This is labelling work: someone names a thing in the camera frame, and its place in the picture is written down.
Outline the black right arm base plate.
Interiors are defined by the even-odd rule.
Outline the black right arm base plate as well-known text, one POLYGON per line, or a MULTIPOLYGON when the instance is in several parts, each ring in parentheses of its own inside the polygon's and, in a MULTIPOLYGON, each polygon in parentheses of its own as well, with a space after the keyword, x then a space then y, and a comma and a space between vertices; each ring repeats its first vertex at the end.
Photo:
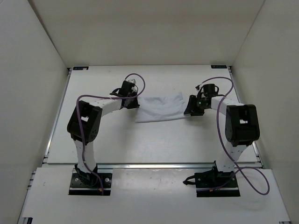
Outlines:
POLYGON ((217 177, 217 174, 210 170, 195 173, 183 181, 184 185, 194 185, 196 197, 240 197, 238 182, 235 177, 217 177))

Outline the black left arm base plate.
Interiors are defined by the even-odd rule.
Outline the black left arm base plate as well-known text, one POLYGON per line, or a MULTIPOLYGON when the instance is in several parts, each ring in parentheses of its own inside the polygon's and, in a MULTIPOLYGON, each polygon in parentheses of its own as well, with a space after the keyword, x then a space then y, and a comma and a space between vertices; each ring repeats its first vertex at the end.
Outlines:
POLYGON ((76 171, 73 171, 69 186, 69 195, 72 196, 110 196, 112 187, 112 173, 99 173, 103 189, 97 177, 89 182, 84 180, 76 171))

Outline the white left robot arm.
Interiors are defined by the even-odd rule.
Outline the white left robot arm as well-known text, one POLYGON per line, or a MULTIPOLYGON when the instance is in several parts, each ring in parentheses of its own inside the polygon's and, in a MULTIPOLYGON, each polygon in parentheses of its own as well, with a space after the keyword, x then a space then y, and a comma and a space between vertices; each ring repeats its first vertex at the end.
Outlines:
POLYGON ((75 109, 67 125, 67 132, 73 139, 78 163, 75 165, 81 180, 88 186, 97 182, 97 165, 94 158, 93 141, 99 133, 101 118, 114 111, 135 109, 138 104, 138 87, 134 79, 125 80, 120 88, 108 97, 96 97, 94 102, 77 100, 75 109))

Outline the white skirt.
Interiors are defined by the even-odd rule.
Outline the white skirt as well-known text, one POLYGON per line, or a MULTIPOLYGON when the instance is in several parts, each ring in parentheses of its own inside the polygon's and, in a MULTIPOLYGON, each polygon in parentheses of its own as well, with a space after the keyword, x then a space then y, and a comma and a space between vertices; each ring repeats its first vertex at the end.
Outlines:
POLYGON ((136 123, 183 119, 187 103, 181 92, 163 97, 140 97, 136 123))

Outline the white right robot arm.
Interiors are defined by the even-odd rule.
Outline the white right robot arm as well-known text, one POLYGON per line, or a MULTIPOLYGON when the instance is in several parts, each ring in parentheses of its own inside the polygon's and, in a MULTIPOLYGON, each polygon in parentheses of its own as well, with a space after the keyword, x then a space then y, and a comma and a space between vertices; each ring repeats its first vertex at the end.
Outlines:
POLYGON ((197 95, 190 95, 185 116, 202 116, 207 109, 216 110, 217 132, 221 135, 219 116, 225 116, 224 133, 226 142, 220 137, 224 146, 223 154, 214 163, 217 170, 209 176, 210 183, 220 187, 226 182, 225 173, 232 173, 235 163, 243 151, 260 137, 256 107, 252 104, 242 104, 219 94, 219 87, 205 84, 196 87, 197 95))

